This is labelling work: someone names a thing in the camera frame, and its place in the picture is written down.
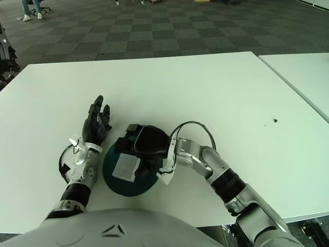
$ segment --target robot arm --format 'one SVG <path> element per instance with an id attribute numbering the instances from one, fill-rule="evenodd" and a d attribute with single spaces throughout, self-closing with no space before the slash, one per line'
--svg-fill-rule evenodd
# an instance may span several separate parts
<path id="1" fill-rule="evenodd" d="M 70 168 L 62 166 L 60 159 L 60 172 L 68 183 L 59 203 L 46 217 L 47 219 L 66 218 L 86 212 L 86 205 L 90 193 L 97 180 L 98 155 L 102 153 L 101 143 L 111 130 L 109 122 L 109 106 L 101 106 L 103 96 L 98 96 L 90 106 L 88 117 L 83 125 L 82 137 L 70 138 L 75 159 L 69 178 L 66 174 Z"/>
<path id="2" fill-rule="evenodd" d="M 0 90 L 21 71 L 20 66 L 15 61 L 16 58 L 15 50 L 0 23 Z"/>
<path id="3" fill-rule="evenodd" d="M 301 247 L 282 218 L 266 201 L 227 165 L 215 149 L 179 138 L 175 149 L 177 164 L 202 175 L 224 202 L 252 245 L 257 247 Z"/>

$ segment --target white sneaker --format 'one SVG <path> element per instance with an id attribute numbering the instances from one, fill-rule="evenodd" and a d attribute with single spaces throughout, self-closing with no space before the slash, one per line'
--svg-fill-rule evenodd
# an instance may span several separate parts
<path id="1" fill-rule="evenodd" d="M 27 22 L 29 20 L 31 20 L 31 17 L 29 15 L 25 14 L 24 18 L 23 18 L 23 22 Z"/>

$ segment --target checkered carpet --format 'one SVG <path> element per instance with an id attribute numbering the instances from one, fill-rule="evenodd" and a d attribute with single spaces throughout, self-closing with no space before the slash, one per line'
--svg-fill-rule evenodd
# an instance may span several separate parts
<path id="1" fill-rule="evenodd" d="M 44 0 L 43 20 L 18 21 L 20 0 L 0 0 L 18 63 L 198 55 L 329 52 L 329 12 L 295 0 Z"/>

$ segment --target black cable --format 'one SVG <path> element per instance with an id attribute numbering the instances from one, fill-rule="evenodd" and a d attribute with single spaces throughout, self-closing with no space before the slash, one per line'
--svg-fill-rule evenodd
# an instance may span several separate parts
<path id="1" fill-rule="evenodd" d="M 77 144 L 75 146 L 73 146 L 73 154 L 77 154 L 79 152 L 79 148 L 78 148 L 78 151 L 75 152 L 75 148 L 79 145 L 79 140 L 80 140 L 80 138 L 78 139 Z"/>
<path id="2" fill-rule="evenodd" d="M 60 156 L 60 160 L 59 160 L 59 162 L 58 162 L 58 166 L 59 166 L 58 169 L 59 169 L 59 171 L 60 171 L 60 174 L 61 174 L 62 178 L 65 180 L 66 183 L 68 183 L 68 180 L 67 180 L 67 178 L 66 178 L 66 176 L 65 176 L 65 172 L 62 172 L 62 170 L 63 170 L 63 166 L 62 166 L 62 158 L 63 158 L 64 154 L 66 153 L 66 151 L 69 150 L 72 146 L 73 146 L 73 145 L 71 144 L 71 145 L 67 146 L 67 147 L 64 149 L 64 151 L 62 152 L 62 154 L 61 154 L 61 156 Z"/>
<path id="3" fill-rule="evenodd" d="M 200 125 L 202 128 L 204 128 L 204 130 L 208 133 L 208 135 L 210 137 L 212 148 L 216 150 L 216 142 L 214 140 L 214 137 L 212 136 L 212 134 L 210 133 L 210 131 L 206 128 L 206 126 L 204 126 L 202 123 L 197 122 L 197 121 L 183 122 L 181 125 L 177 126 L 176 129 L 174 129 L 174 131 L 171 132 L 171 134 L 169 136 L 170 142 L 171 142 L 171 139 L 172 139 L 172 137 L 173 137 L 173 135 L 175 134 L 176 131 L 177 131 L 176 140 L 178 139 L 178 134 L 179 134 L 180 130 L 182 129 L 182 127 L 184 125 L 187 125 L 187 124 L 197 124 L 197 125 Z M 176 160 L 177 160 L 177 152 L 175 152 L 174 164 L 176 164 Z"/>

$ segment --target robot finger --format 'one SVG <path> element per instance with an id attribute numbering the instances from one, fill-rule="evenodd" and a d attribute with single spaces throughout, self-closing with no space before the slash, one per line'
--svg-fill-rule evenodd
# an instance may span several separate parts
<path id="1" fill-rule="evenodd" d="M 98 114 L 98 122 L 99 122 L 100 126 L 104 127 L 104 132 L 109 131 L 111 129 L 111 127 L 108 124 L 108 121 L 109 121 L 109 112 L 108 111 Z"/>
<path id="2" fill-rule="evenodd" d="M 109 121 L 109 106 L 108 104 L 104 107 L 103 114 L 106 117 L 107 122 Z"/>
<path id="3" fill-rule="evenodd" d="M 101 111 L 102 103 L 103 103 L 103 96 L 100 95 L 97 97 L 94 104 L 90 106 L 88 112 L 89 113 L 88 118 L 97 119 L 97 116 Z"/>

